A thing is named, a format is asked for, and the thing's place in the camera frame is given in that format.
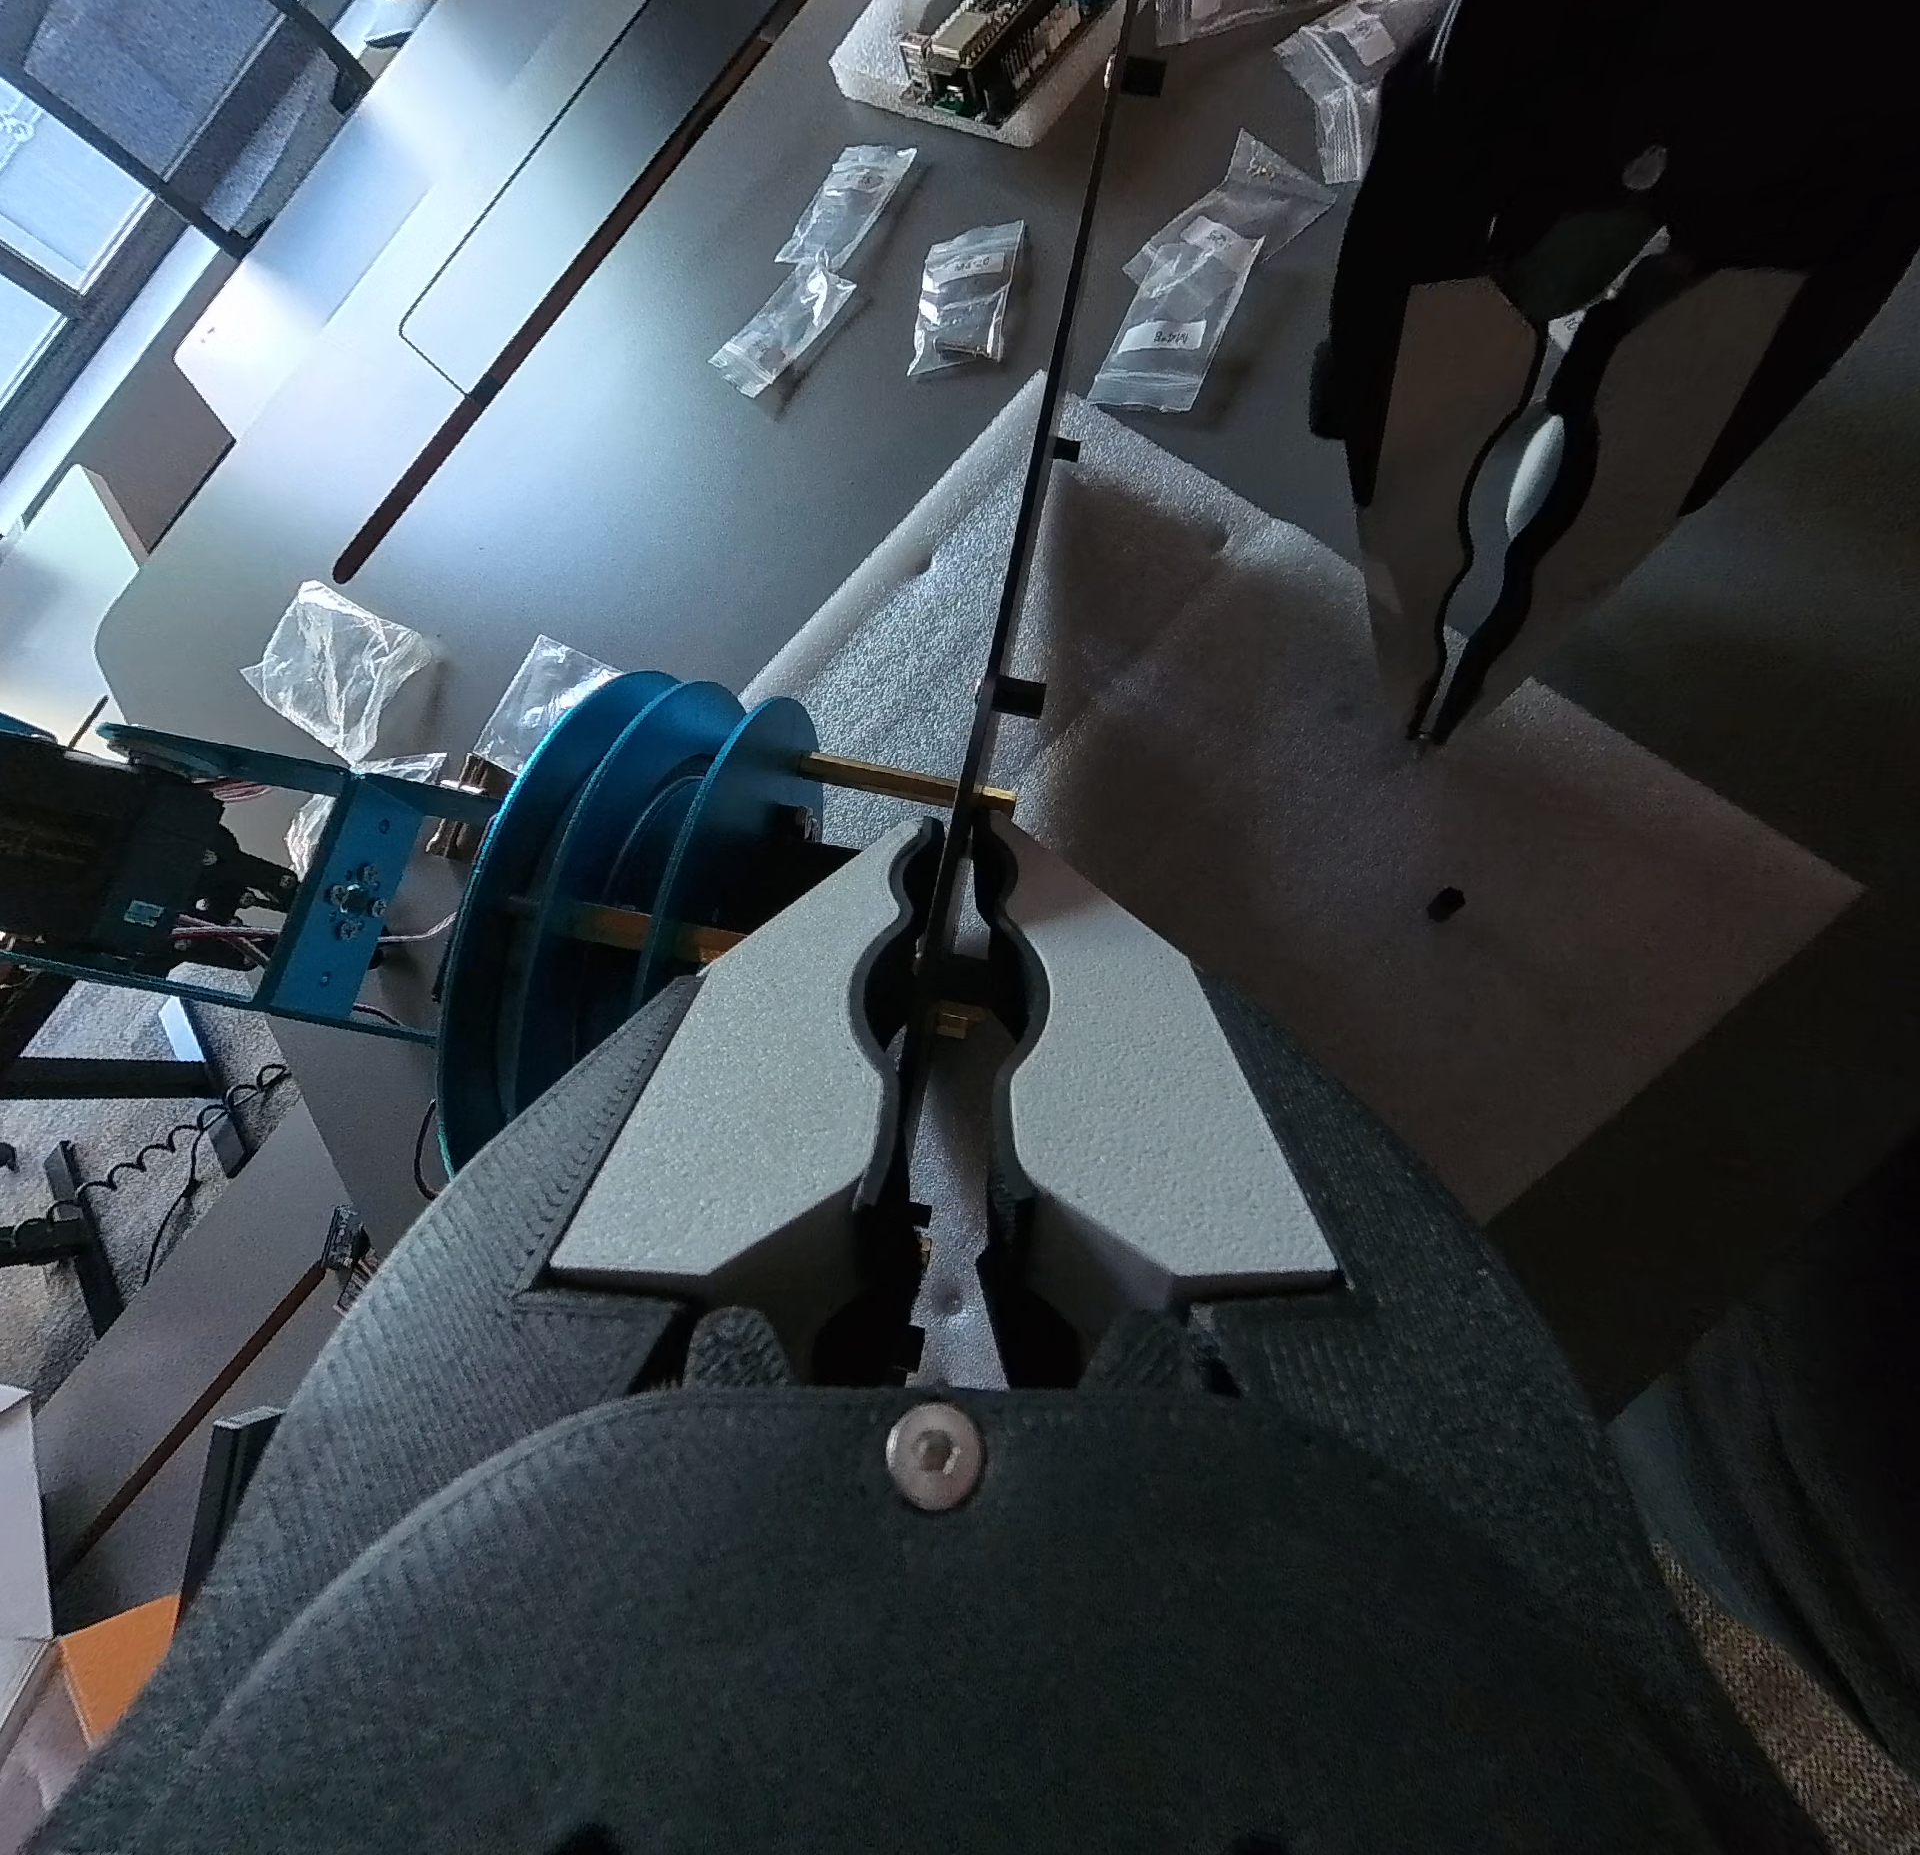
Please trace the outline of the black triangular base plate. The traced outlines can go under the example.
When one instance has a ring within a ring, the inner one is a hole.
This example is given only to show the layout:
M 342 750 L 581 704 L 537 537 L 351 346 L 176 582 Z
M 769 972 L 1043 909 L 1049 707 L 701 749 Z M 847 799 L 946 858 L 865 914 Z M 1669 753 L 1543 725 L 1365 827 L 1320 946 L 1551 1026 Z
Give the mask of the black triangular base plate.
M 956 930 L 964 912 L 961 881 L 971 879 L 973 888 L 981 888 L 981 875 L 973 865 L 973 856 L 991 831 L 985 787 L 991 786 L 994 749 L 1002 735 L 1002 723 L 1008 717 L 993 711 L 993 681 L 999 672 L 1022 675 L 1015 668 L 1012 655 L 1022 642 L 1022 614 L 1027 590 L 1027 578 L 1034 566 L 1034 552 L 1045 515 L 1048 485 L 1051 469 L 1064 459 L 1076 456 L 1076 446 L 1060 438 L 1058 414 L 1070 375 L 1073 348 L 1076 309 L 1087 273 L 1087 260 L 1093 237 L 1093 222 L 1103 176 L 1107 170 L 1107 152 L 1113 139 L 1119 106 L 1131 91 L 1145 88 L 1159 93 L 1164 82 L 1160 68 L 1135 68 L 1131 54 L 1134 25 L 1140 14 L 1140 0 L 1123 0 L 1120 35 L 1110 57 L 1103 77 L 1103 106 L 1092 145 L 1092 163 L 1087 172 L 1080 214 L 1072 258 L 1067 262 L 1058 326 L 1051 335 L 1045 383 L 1038 396 L 1036 426 L 1027 463 L 1022 478 L 1022 506 L 1015 528 L 1012 547 L 997 601 L 987 653 L 983 657 L 977 689 L 973 691 L 973 722 L 960 783 L 955 790 L 949 824 L 940 836 L 932 879 L 923 905 L 918 909 L 918 930 L 910 937 L 912 984 L 903 1014 L 899 1043 L 899 1110 L 890 1146 L 885 1149 L 887 1169 L 878 1186 L 876 1219 L 888 1219 L 902 1230 L 906 1255 L 899 1261 L 902 1272 L 910 1272 L 910 1282 L 888 1286 L 887 1296 L 902 1311 L 902 1324 L 914 1339 L 923 1339 L 922 1326 L 912 1320 L 912 1311 L 925 1284 L 925 1270 L 940 1259 L 934 1251 L 923 1251 L 929 1242 L 930 1207 L 910 1198 L 910 1165 L 914 1156 L 920 1121 L 929 1101 L 932 1063 L 936 1059 L 940 1017 L 946 1003 L 971 997 L 965 983 L 973 979 L 973 961 L 955 951 Z

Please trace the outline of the blue toy robot arm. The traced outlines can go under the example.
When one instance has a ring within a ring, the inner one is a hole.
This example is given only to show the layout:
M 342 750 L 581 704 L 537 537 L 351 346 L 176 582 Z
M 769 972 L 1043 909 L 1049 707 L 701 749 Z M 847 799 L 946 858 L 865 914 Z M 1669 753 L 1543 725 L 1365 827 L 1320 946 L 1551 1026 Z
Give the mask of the blue toy robot arm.
M 348 766 L 106 723 L 111 757 L 5 720 L 5 955 L 436 1051 L 460 1168 L 671 977 L 829 876 L 825 786 L 950 808 L 956 781 L 818 749 L 791 697 L 619 672 L 498 794 L 453 912 L 436 1026 L 361 990 L 421 830 L 486 802 L 333 810 Z

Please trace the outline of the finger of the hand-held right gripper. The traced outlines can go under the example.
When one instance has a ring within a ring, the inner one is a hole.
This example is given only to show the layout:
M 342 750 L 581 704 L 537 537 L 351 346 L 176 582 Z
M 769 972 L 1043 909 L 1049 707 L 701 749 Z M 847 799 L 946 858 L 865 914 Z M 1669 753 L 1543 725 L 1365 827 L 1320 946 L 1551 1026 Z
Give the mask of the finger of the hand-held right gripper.
M 1806 284 L 1650 253 L 1585 311 L 1507 499 L 1501 591 L 1429 716 L 1448 742 L 1672 531 Z
M 1494 278 L 1409 290 L 1373 494 L 1357 506 L 1381 684 L 1418 738 L 1446 675 L 1446 607 L 1473 563 L 1470 506 L 1494 443 L 1526 407 L 1544 330 Z

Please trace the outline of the white foam sheet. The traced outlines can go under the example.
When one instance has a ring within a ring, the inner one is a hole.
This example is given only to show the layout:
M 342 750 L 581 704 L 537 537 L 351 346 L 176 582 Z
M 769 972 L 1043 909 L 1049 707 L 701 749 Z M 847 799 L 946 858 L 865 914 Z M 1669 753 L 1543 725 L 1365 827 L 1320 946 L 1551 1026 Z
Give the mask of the white foam sheet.
M 1524 684 L 1421 762 L 1357 570 L 1070 396 L 1004 730 L 1015 824 L 1183 951 L 1336 1261 L 1484 1225 L 1856 899 Z M 1425 916 L 1442 886 L 1468 905 Z

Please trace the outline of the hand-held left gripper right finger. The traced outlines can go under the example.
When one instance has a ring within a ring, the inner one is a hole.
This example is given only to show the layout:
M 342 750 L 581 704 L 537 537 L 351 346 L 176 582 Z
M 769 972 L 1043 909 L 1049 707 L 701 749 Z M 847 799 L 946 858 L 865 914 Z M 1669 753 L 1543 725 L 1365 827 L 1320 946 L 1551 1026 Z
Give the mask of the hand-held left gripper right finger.
M 973 848 L 1017 1276 L 1060 1314 L 1324 1289 L 1339 1263 L 1194 963 L 993 815 Z

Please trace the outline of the white box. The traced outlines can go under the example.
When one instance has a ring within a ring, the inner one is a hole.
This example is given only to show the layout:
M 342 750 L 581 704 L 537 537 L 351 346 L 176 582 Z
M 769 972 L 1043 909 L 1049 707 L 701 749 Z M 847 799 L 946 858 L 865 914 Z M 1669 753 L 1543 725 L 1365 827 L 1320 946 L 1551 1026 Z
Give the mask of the white box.
M 3 1387 L 3 1635 L 54 1638 L 54 1601 L 28 1388 Z

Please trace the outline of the large glass window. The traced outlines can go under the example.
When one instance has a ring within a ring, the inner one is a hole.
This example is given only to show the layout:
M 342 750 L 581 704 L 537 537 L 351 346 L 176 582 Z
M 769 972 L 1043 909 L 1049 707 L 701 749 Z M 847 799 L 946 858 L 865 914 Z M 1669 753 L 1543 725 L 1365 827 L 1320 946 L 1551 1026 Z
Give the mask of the large glass window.
M 6 86 L 3 68 L 5 465 L 183 232 L 196 230 Z

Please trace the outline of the person's black clothing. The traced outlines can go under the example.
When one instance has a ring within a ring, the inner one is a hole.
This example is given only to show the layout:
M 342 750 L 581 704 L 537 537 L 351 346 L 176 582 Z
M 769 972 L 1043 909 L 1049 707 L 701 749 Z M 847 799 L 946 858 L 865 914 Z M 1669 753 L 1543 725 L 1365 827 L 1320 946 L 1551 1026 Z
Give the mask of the person's black clothing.
M 1711 1603 L 1915 1774 L 1915 1137 L 1608 1435 L 1647 1530 Z

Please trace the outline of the black mesh chair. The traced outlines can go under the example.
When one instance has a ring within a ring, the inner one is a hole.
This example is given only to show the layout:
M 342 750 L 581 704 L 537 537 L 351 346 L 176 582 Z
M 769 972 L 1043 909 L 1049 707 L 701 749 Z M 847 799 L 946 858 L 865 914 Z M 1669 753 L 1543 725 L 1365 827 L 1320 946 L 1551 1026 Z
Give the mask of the black mesh chair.
M 3 0 L 5 84 L 245 256 L 371 72 L 354 0 Z

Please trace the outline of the black control circuit board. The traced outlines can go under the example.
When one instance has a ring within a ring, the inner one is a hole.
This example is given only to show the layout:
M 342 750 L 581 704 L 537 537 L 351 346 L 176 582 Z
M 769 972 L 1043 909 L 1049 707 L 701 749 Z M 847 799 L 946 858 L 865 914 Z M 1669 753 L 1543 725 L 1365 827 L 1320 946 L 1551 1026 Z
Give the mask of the black control circuit board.
M 1006 123 L 1113 0 L 936 0 L 899 39 L 909 93 L 944 114 Z

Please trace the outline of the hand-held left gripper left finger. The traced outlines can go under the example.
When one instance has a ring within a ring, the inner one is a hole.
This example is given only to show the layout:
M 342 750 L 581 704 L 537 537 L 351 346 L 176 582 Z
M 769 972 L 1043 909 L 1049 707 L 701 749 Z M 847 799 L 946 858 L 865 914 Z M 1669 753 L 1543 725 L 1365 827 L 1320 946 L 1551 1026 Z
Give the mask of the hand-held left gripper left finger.
M 855 1197 L 899 1110 L 869 989 L 942 838 L 894 824 L 707 969 L 549 1259 L 559 1281 L 859 1279 Z

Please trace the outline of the dark grey desk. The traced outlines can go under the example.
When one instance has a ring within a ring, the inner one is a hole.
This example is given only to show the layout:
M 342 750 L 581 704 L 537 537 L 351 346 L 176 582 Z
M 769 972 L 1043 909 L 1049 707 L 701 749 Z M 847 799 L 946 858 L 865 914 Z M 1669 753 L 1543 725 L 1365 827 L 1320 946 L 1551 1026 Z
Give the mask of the dark grey desk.
M 849 330 L 776 411 L 701 354 L 771 284 L 782 211 L 859 133 L 812 0 L 350 594 L 426 628 L 424 744 L 463 744 L 533 632 L 748 681 L 1006 399 L 909 383 L 929 235 L 1025 211 L 1045 362 L 1098 95 L 1029 155 L 932 140 Z M 236 668 L 326 575 L 446 389 L 398 309 L 344 322 L 227 451 L 109 619 L 138 722 L 295 749 Z M 1721 1026 L 1524 1187 L 1497 1238 L 1606 1406 L 1669 1366 L 1915 1123 L 1915 275 L 1550 681 L 1860 882 Z

